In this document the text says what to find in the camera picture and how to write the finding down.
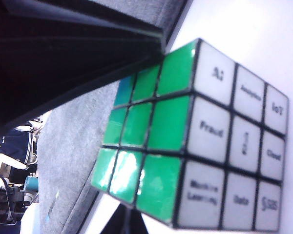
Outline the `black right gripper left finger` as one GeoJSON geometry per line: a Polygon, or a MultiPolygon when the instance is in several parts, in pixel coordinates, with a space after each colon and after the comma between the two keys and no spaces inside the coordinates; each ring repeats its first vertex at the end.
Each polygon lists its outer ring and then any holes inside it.
{"type": "Polygon", "coordinates": [[[0,136],[164,51],[161,28],[90,0],[0,0],[0,136]]]}

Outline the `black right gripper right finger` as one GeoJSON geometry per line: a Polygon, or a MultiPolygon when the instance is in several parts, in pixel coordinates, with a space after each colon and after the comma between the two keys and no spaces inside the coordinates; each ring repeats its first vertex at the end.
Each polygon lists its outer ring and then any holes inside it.
{"type": "Polygon", "coordinates": [[[142,215],[136,209],[120,204],[114,214],[115,234],[148,234],[142,215]]]}

